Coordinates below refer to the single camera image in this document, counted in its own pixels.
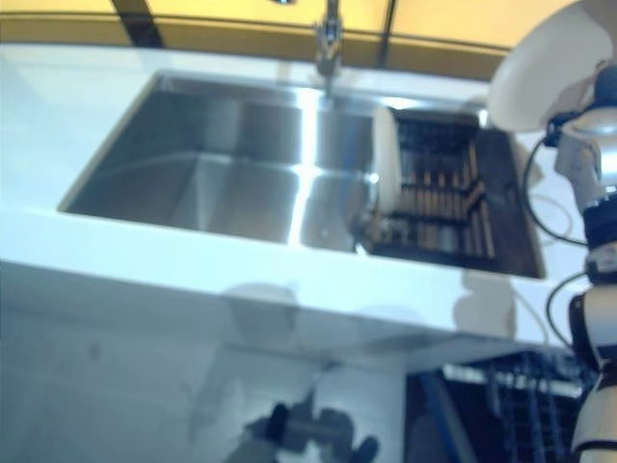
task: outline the dish drying rack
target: dish drying rack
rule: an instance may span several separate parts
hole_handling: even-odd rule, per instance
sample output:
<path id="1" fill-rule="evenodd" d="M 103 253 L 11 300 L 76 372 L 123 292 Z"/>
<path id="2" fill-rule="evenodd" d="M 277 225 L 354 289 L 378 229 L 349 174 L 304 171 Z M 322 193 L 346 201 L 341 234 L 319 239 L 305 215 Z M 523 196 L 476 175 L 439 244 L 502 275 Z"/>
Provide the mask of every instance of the dish drying rack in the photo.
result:
<path id="1" fill-rule="evenodd" d="M 496 257 L 477 126 L 397 120 L 402 189 L 392 214 L 375 214 L 371 253 L 460 264 Z"/>

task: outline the sink basin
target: sink basin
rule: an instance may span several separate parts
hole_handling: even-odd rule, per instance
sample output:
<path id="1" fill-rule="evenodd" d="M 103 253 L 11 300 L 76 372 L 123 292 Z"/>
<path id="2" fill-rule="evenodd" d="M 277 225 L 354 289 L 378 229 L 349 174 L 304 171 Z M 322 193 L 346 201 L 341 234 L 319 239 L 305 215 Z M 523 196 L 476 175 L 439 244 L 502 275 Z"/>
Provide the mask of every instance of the sink basin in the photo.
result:
<path id="1" fill-rule="evenodd" d="M 159 75 L 70 212 L 352 250 L 375 103 Z"/>
<path id="2" fill-rule="evenodd" d="M 404 201 L 389 217 L 373 213 L 377 105 L 392 108 L 401 148 Z M 481 110 L 163 72 L 61 209 L 539 277 L 512 144 Z"/>

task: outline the faucet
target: faucet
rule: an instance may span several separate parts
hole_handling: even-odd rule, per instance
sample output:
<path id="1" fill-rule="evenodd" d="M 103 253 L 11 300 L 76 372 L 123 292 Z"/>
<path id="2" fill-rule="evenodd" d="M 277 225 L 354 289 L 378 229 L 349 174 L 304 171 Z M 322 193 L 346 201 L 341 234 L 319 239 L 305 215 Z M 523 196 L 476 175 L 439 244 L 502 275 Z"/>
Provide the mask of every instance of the faucet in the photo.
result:
<path id="1" fill-rule="evenodd" d="M 283 5 L 295 3 L 295 0 L 274 0 Z M 340 65 L 340 50 L 342 45 L 342 21 L 338 14 L 338 0 L 326 0 L 326 13 L 314 26 L 317 39 L 317 55 L 315 62 L 317 71 L 326 80 L 326 95 L 330 94 L 332 81 Z"/>

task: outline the yellow wall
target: yellow wall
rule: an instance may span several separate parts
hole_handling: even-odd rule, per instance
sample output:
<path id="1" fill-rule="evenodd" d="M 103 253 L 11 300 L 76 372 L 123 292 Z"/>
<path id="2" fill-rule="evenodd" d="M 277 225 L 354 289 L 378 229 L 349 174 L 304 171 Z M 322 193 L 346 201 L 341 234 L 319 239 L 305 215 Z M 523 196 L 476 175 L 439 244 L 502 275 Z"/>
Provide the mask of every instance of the yellow wall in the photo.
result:
<path id="1" fill-rule="evenodd" d="M 296 0 L 280 5 L 272 0 L 147 0 L 152 14 L 186 14 L 221 19 L 310 25 L 321 19 L 326 0 Z M 346 29 L 381 31 L 388 0 L 340 0 Z"/>
<path id="2" fill-rule="evenodd" d="M 1 12 L 114 13 L 111 0 L 0 0 Z"/>
<path id="3" fill-rule="evenodd" d="M 393 34 L 513 47 L 574 0 L 399 0 Z"/>

